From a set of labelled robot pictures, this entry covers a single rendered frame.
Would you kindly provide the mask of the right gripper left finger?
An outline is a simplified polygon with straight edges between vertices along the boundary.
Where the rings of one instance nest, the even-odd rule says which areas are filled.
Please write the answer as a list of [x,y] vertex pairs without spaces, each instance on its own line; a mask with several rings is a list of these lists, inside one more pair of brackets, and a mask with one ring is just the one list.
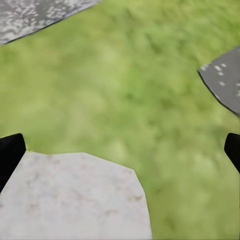
[[22,133],[0,138],[0,193],[26,152]]

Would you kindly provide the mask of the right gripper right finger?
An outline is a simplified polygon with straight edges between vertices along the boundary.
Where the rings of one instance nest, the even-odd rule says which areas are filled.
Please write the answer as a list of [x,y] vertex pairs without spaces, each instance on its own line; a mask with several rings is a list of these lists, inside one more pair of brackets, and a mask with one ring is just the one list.
[[224,151],[240,172],[240,135],[235,133],[229,133],[227,135]]

